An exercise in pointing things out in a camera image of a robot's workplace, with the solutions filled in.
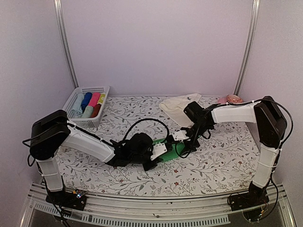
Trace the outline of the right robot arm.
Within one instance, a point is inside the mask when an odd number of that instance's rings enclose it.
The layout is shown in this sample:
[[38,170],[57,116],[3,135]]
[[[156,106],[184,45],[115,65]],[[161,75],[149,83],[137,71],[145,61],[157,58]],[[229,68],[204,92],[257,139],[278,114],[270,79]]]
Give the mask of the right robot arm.
[[271,96],[239,104],[213,104],[207,108],[201,107],[194,101],[184,109],[185,115],[193,123],[187,136],[196,140],[206,131],[212,130],[215,124],[220,123],[256,124],[261,150],[252,185],[265,188],[276,167],[279,151],[285,141],[287,121],[280,109],[279,103],[275,102]]

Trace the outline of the cream white towel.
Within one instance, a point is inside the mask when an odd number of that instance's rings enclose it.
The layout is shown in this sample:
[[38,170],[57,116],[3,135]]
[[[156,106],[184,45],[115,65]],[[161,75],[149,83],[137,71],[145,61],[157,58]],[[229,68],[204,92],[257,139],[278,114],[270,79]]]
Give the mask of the cream white towel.
[[201,97],[200,94],[194,93],[167,98],[159,104],[159,108],[180,127],[188,128],[192,125],[192,121],[184,113],[184,109],[189,103],[198,102]]

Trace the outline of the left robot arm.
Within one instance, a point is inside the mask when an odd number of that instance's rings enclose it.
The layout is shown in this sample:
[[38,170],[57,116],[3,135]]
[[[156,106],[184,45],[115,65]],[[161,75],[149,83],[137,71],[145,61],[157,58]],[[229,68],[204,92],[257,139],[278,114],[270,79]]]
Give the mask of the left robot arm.
[[129,140],[106,142],[77,126],[67,118],[67,113],[58,110],[35,122],[31,129],[30,155],[38,162],[52,198],[60,205],[70,202],[55,154],[60,147],[72,148],[93,156],[110,166],[142,164],[145,170],[153,168],[163,153],[163,145],[154,145],[152,139],[137,133]]

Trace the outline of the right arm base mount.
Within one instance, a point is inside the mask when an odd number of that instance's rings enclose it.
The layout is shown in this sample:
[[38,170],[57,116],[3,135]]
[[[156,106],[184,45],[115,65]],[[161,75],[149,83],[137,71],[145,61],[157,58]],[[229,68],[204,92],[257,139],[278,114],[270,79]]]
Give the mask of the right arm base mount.
[[246,193],[230,195],[227,203],[232,211],[244,210],[242,214],[248,222],[259,222],[267,210],[269,197],[266,189],[249,189]]

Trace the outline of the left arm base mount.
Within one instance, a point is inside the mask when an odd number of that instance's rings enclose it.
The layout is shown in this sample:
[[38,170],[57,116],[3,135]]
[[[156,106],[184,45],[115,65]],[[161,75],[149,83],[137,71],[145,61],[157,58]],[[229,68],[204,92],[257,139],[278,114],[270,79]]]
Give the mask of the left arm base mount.
[[70,208],[74,210],[84,211],[87,197],[79,193],[67,192],[65,190],[58,192],[47,191],[46,201],[60,208]]

